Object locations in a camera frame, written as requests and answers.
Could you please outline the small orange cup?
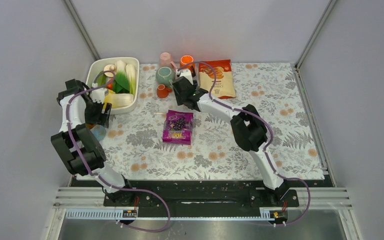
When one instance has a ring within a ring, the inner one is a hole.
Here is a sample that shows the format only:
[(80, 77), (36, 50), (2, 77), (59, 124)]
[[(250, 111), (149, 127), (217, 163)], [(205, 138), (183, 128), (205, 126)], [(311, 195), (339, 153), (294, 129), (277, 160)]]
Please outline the small orange cup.
[(167, 98), (171, 92), (172, 89), (164, 84), (159, 84), (156, 89), (156, 95), (160, 99)]

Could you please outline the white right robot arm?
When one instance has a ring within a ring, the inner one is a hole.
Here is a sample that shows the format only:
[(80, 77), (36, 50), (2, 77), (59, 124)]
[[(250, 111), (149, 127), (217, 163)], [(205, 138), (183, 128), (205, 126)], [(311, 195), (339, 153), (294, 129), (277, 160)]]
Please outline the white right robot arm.
[(176, 102), (191, 110), (211, 114), (229, 123), (234, 140), (239, 148), (248, 152), (262, 176), (267, 191), (267, 201), (273, 206), (281, 205), (289, 188), (285, 177), (281, 177), (271, 153), (268, 150), (268, 127), (256, 108), (234, 106), (222, 99), (212, 97), (202, 88), (197, 89), (186, 77), (179, 77), (172, 83)]

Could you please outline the blue butterfly mug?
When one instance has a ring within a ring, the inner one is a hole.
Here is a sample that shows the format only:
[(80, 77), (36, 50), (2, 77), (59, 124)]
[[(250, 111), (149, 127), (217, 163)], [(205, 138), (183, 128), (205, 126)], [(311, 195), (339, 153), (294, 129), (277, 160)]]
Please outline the blue butterfly mug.
[(87, 124), (87, 127), (99, 142), (105, 138), (107, 129), (104, 126), (99, 124)]

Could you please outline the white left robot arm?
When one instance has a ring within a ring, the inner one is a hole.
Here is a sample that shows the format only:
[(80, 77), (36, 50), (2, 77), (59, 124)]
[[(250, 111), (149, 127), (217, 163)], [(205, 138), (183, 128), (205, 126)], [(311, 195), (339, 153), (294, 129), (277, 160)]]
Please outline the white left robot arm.
[(107, 164), (105, 151), (90, 125), (107, 128), (112, 105), (94, 101), (91, 89), (80, 80), (65, 82), (66, 89), (58, 93), (62, 108), (62, 124), (50, 141), (68, 172), (96, 180), (108, 194), (124, 206), (132, 204), (135, 192), (129, 181)]

